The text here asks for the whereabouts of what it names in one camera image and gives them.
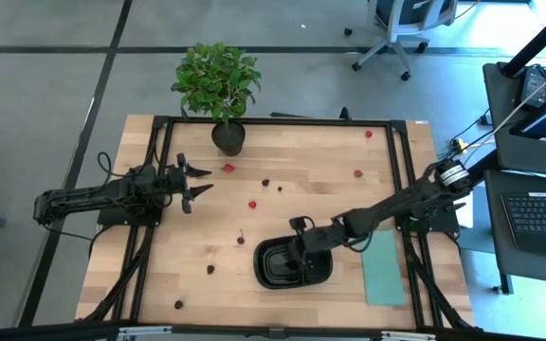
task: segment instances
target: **green leaves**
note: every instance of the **green leaves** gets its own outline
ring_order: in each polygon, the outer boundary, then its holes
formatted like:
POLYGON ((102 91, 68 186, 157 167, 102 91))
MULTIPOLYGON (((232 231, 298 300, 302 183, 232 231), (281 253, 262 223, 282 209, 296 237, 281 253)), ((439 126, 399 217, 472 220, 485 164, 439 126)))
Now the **green leaves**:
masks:
POLYGON ((227 122, 246 113, 247 98, 255 103, 248 89, 254 83, 260 90, 261 73, 254 70, 257 59, 242 56, 245 52, 223 43, 197 44, 187 49, 187 55, 176 68, 171 90, 184 94, 181 106, 204 114, 214 120, 227 122))

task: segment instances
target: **office chair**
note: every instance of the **office chair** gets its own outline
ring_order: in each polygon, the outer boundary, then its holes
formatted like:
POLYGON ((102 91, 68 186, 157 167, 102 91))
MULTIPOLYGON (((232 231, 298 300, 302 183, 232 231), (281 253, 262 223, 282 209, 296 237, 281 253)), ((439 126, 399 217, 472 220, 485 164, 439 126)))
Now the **office chair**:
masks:
MULTIPOLYGON (((393 46, 402 64, 408 71, 401 79, 410 79, 410 64, 402 41, 420 42, 417 53, 425 52, 428 39, 421 37, 420 32, 439 25, 450 26, 456 16, 458 0, 368 0, 368 27, 373 27, 374 34, 382 38, 365 55, 352 65, 358 71, 361 65, 379 50, 385 51, 393 46)), ((353 33, 345 28, 345 36, 353 33)))

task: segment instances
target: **metal pole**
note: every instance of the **metal pole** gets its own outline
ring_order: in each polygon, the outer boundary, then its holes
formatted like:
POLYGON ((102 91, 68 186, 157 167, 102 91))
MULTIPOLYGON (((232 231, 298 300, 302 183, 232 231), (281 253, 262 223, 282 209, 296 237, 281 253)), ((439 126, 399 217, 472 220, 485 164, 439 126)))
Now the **metal pole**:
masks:
POLYGON ((506 64, 501 73, 506 77, 514 77, 528 62, 546 47, 546 27, 528 43, 513 59, 506 64))

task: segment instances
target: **black pot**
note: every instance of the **black pot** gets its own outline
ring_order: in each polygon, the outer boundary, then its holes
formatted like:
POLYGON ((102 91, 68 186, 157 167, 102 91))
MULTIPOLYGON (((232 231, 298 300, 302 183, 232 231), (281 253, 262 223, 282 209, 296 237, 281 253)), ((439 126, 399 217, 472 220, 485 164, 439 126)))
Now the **black pot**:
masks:
POLYGON ((212 141, 226 156, 235 156, 241 152, 245 140, 246 129, 238 122, 221 122, 212 129, 212 141))

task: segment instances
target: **gray floor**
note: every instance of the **gray floor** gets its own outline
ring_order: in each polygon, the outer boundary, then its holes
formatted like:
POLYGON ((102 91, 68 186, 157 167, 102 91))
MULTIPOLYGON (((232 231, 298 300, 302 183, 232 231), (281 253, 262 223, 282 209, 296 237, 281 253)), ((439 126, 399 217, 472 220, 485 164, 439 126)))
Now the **gray floor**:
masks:
MULTIPOLYGON (((121 5, 119 0, 13 4, 0 0, 0 45, 108 45, 121 5)), ((461 4, 458 12, 469 5, 461 4)), ((222 40, 228 45, 368 45, 372 38, 361 33, 350 40, 342 36, 344 27, 363 22, 364 7, 361 0, 135 0, 121 44, 182 46, 222 40)), ((527 6, 479 4, 452 27, 440 27, 428 36, 431 46, 493 47, 506 55, 539 28, 537 16, 527 6), (513 25, 507 25, 509 17, 515 19, 513 25)), ((102 181, 96 154, 106 151, 115 156, 126 115, 178 115, 179 97, 169 88, 181 57, 117 55, 79 187, 102 181)), ((487 108, 482 65, 506 60, 410 55, 413 77, 403 82, 398 77, 404 71, 401 63, 390 54, 376 56, 359 73, 350 68, 357 55, 257 57, 263 91, 248 109, 250 116, 276 111, 337 117, 347 106, 353 117, 425 119, 432 125, 439 153, 487 108)), ((546 64, 546 50, 539 57, 537 62, 546 64)), ((0 229, 0 327, 14 323, 45 235, 31 220, 33 199, 62 183, 103 60, 102 55, 0 55, 0 215, 8 218, 0 229)), ((472 140, 484 131, 474 128, 464 139, 472 140)), ((64 229, 91 236, 95 221, 93 213, 75 215, 64 229)), ((464 252, 463 262, 479 326, 491 332, 546 337, 546 282, 516 278, 514 296, 497 296, 487 291, 498 284, 494 256, 464 252)), ((72 320, 86 264, 86 242, 61 238, 37 324, 72 320)))

